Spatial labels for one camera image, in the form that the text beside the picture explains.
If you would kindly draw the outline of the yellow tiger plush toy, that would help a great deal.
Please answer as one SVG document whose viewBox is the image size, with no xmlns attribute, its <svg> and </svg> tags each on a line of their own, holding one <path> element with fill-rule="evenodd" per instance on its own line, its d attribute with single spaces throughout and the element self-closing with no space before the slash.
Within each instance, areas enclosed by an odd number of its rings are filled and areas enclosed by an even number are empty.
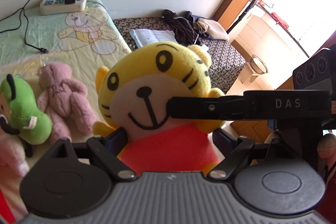
<svg viewBox="0 0 336 224">
<path fill-rule="evenodd" d="M 127 144 L 118 158 L 136 174 L 145 171 L 208 173 L 219 162 L 209 133 L 222 121 L 174 119 L 166 112 L 173 97 L 218 98 L 211 86 L 211 57 L 198 45 L 149 44 L 96 73 L 98 106 L 103 122 L 93 133 L 108 136 L 119 128 Z"/>
</svg>

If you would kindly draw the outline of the mauve teddy bear plush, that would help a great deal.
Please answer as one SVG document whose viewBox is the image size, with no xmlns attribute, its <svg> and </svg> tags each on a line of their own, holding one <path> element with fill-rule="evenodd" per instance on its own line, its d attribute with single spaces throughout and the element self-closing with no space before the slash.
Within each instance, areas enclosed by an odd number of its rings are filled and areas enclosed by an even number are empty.
<svg viewBox="0 0 336 224">
<path fill-rule="evenodd" d="M 64 63 L 49 63 L 41 68 L 39 84 L 42 93 L 37 99 L 39 110 L 52 121 L 50 143 L 62 138 L 71 139 L 66 119 L 74 120 L 77 129 L 86 136 L 93 134 L 98 121 L 87 100 L 88 91 L 80 81 L 72 78 L 72 69 Z"/>
</svg>

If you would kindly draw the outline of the green plush toy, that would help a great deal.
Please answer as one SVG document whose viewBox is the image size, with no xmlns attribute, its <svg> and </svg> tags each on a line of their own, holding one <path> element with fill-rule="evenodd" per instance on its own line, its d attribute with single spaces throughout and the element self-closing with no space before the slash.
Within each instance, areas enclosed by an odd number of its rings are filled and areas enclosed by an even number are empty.
<svg viewBox="0 0 336 224">
<path fill-rule="evenodd" d="M 52 121 L 39 110 L 31 86 L 11 74 L 1 82 L 1 129 L 20 139 L 28 158 L 33 146 L 47 141 L 52 132 Z"/>
</svg>

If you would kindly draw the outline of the metal bowl on stool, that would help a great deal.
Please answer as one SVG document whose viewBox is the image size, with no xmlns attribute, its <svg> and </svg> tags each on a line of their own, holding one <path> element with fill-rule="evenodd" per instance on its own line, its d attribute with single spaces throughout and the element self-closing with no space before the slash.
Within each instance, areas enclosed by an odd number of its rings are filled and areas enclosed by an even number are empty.
<svg viewBox="0 0 336 224">
<path fill-rule="evenodd" d="M 250 60 L 244 65 L 244 68 L 240 72 L 238 79 L 241 83 L 246 83 L 247 81 L 252 83 L 260 75 L 268 73 L 268 68 L 265 63 L 256 55 L 252 55 Z"/>
</svg>

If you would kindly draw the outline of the patterned dark blanket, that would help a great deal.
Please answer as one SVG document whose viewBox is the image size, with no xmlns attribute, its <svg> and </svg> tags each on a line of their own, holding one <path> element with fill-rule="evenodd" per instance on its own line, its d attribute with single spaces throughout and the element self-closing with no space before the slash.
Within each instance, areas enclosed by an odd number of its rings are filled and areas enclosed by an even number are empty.
<svg viewBox="0 0 336 224">
<path fill-rule="evenodd" d="M 170 26 L 162 18 L 121 18 L 114 19 L 114 25 L 132 51 L 138 49 L 130 35 L 132 29 L 170 30 Z M 225 40 L 199 39 L 201 45 L 208 48 L 212 59 L 209 73 L 213 88 L 227 93 L 242 71 L 246 60 Z"/>
</svg>

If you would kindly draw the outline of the beige cloth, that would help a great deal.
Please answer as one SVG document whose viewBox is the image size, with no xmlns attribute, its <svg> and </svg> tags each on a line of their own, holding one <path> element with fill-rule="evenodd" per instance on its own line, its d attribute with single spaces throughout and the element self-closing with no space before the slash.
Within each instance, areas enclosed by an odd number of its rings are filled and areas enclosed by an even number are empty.
<svg viewBox="0 0 336 224">
<path fill-rule="evenodd" d="M 215 40 L 226 40 L 230 39 L 226 30 L 215 20 L 199 18 L 195 23 L 194 27 L 201 33 L 210 36 Z"/>
</svg>

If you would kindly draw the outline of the dark striped cloth bundle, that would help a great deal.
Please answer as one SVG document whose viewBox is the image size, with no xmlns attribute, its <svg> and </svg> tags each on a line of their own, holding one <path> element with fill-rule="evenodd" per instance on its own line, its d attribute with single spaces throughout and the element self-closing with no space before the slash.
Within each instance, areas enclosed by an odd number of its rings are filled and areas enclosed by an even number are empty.
<svg viewBox="0 0 336 224">
<path fill-rule="evenodd" d="M 162 12 L 163 20 L 175 34 L 175 39 L 184 46 L 199 45 L 199 35 L 194 31 L 189 21 L 183 16 L 177 16 L 171 10 L 165 9 Z"/>
</svg>

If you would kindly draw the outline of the pink fluffy plush toy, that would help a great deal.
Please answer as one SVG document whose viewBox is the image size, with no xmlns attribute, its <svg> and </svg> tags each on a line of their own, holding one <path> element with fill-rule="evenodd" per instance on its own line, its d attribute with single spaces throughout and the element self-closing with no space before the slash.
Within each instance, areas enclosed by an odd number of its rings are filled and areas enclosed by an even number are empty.
<svg viewBox="0 0 336 224">
<path fill-rule="evenodd" d="M 9 124 L 11 111 L 7 100 L 1 94 L 1 166 L 8 166 L 20 177 L 29 171 L 25 150 L 18 137 L 19 130 Z"/>
</svg>

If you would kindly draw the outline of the green cartoon bed sheet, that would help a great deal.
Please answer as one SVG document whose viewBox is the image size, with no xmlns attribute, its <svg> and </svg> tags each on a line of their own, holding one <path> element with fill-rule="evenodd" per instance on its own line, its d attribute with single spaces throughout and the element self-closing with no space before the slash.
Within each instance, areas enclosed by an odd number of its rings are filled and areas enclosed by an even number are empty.
<svg viewBox="0 0 336 224">
<path fill-rule="evenodd" d="M 98 109 L 95 90 L 96 71 L 101 66 L 111 68 L 131 50 L 114 25 L 100 0 L 88 0 L 87 10 L 93 12 L 93 23 L 103 26 L 112 40 L 99 40 L 92 43 L 76 38 L 74 30 L 66 25 L 66 14 L 40 15 L 39 9 L 27 11 L 30 27 L 29 43 L 49 50 L 49 53 L 36 53 L 33 48 L 24 46 L 24 31 L 1 34 L 1 82 L 11 73 L 25 79 L 31 86 L 36 98 L 42 89 L 38 84 L 38 73 L 44 65 L 59 62 L 72 69 L 74 79 L 81 81 L 88 89 L 88 102 L 100 121 L 103 118 Z M 19 195 L 22 177 L 8 166 L 1 166 L 1 192 L 15 220 L 22 219 L 27 210 Z"/>
</svg>

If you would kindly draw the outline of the white printed paper sheet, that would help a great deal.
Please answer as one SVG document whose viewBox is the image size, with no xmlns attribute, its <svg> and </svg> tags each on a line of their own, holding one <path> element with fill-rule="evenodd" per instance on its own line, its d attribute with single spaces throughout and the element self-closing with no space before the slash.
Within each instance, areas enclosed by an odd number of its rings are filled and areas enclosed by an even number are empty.
<svg viewBox="0 0 336 224">
<path fill-rule="evenodd" d="M 169 30 L 131 29 L 129 33 L 138 49 L 153 43 L 178 43 L 175 33 Z"/>
</svg>

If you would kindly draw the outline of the red cardboard box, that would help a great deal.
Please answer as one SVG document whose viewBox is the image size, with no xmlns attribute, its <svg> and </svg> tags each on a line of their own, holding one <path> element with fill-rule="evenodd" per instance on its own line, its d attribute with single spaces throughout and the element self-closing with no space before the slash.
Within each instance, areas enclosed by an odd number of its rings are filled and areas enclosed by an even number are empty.
<svg viewBox="0 0 336 224">
<path fill-rule="evenodd" d="M 0 217 L 1 224 L 11 224 L 16 222 L 2 192 L 0 192 Z"/>
</svg>

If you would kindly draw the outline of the white power strip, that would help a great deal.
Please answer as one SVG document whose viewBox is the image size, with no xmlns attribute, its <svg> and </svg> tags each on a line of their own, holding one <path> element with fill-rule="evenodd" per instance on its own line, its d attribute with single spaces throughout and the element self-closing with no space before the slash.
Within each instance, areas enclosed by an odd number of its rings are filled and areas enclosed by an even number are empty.
<svg viewBox="0 0 336 224">
<path fill-rule="evenodd" d="M 40 13 L 42 15 L 62 14 L 83 11 L 87 0 L 75 0 L 72 4 L 65 4 L 65 0 L 42 0 Z"/>
</svg>

